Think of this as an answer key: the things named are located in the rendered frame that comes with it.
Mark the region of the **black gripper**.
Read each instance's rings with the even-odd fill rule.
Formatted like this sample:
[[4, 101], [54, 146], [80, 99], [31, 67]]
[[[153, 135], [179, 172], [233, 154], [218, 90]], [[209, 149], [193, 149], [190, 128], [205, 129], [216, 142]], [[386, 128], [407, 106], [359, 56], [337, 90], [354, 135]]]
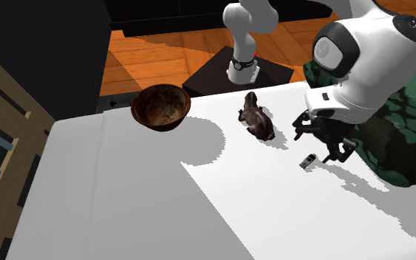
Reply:
[[[326, 117], [317, 117], [311, 121], [310, 125], [304, 125], [304, 121], [309, 121], [310, 116], [307, 110], [303, 111], [292, 123], [295, 128], [297, 141], [303, 134], [313, 134], [317, 139], [327, 144], [329, 154], [322, 161], [339, 161], [344, 163], [358, 147], [358, 143], [348, 140], [349, 133], [355, 128], [355, 124], [345, 123]], [[342, 144], [343, 152], [340, 152], [339, 143]]]

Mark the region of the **small grey phone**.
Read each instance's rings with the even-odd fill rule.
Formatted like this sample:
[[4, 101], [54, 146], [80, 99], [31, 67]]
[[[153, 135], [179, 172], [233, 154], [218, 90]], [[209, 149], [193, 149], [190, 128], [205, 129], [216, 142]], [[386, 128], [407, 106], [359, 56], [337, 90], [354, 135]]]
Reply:
[[302, 169], [308, 168], [310, 165], [312, 165], [316, 160], [318, 159], [316, 154], [308, 154], [300, 163], [299, 166]]

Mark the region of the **brown animal figure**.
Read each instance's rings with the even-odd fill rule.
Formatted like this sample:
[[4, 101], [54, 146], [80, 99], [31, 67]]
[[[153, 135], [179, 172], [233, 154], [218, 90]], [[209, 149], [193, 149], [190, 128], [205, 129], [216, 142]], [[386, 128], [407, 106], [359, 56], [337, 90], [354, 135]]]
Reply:
[[239, 110], [239, 122], [245, 121], [247, 131], [259, 140], [268, 141], [275, 138], [273, 123], [263, 112], [263, 107], [257, 105], [255, 92], [249, 92], [245, 96], [243, 108]]

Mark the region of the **green patterned pillow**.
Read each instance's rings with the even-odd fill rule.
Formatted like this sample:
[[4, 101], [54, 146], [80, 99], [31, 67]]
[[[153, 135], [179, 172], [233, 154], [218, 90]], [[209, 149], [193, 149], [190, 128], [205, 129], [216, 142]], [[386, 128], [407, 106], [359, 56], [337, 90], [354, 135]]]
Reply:
[[416, 185], [416, 75], [345, 138], [358, 143], [356, 153], [381, 179]]

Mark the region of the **dark robot stand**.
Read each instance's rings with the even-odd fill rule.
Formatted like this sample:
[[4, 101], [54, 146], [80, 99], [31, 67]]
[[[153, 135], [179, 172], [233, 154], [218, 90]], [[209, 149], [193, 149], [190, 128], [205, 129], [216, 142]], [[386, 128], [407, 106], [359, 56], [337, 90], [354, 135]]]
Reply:
[[183, 89], [191, 98], [259, 89], [289, 83], [294, 72], [293, 69], [286, 66], [263, 58], [256, 58], [260, 70], [255, 82], [237, 85], [229, 81], [226, 72], [232, 56], [233, 48], [224, 46], [182, 84]]

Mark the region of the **dark brown bowl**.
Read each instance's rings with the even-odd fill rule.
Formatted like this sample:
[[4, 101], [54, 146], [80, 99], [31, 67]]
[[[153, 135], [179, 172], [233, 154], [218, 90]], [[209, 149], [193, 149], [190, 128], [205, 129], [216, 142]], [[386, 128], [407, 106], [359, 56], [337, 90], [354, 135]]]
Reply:
[[133, 98], [132, 117], [154, 131], [171, 131], [185, 119], [191, 97], [181, 87], [168, 83], [149, 86]]

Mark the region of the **white bed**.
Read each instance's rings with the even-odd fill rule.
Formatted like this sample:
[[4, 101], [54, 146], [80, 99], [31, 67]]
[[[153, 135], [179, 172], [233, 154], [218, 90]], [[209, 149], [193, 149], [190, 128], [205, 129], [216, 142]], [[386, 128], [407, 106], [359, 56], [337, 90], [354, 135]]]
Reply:
[[416, 185], [295, 141], [306, 90], [257, 91], [267, 142], [237, 119], [244, 92], [194, 98], [167, 132], [129, 108], [57, 121], [6, 260], [416, 260]]

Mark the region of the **long black low furniture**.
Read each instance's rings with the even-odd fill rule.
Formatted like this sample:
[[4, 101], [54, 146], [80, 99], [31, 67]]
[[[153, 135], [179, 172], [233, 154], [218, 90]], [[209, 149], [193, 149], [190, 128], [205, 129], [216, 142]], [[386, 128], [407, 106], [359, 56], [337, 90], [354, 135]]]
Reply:
[[[126, 37], [223, 28], [222, 13], [239, 0], [104, 0], [113, 30]], [[332, 10], [310, 0], [268, 0], [280, 22], [328, 18]]]

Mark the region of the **black cabinet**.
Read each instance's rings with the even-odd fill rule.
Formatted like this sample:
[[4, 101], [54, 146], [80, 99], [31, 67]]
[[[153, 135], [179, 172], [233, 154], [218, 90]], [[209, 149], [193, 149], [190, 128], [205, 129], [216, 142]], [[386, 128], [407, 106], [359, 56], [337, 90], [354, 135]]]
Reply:
[[94, 114], [109, 22], [104, 0], [0, 0], [0, 65], [54, 119]]

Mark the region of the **brown wooden shelf unit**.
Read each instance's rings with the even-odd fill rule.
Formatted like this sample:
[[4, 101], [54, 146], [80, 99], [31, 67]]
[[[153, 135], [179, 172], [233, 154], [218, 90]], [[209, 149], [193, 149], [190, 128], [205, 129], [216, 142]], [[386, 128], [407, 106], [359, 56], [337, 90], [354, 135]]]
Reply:
[[0, 130], [12, 137], [0, 165], [0, 247], [13, 237], [24, 183], [36, 156], [43, 154], [55, 119], [0, 65]]

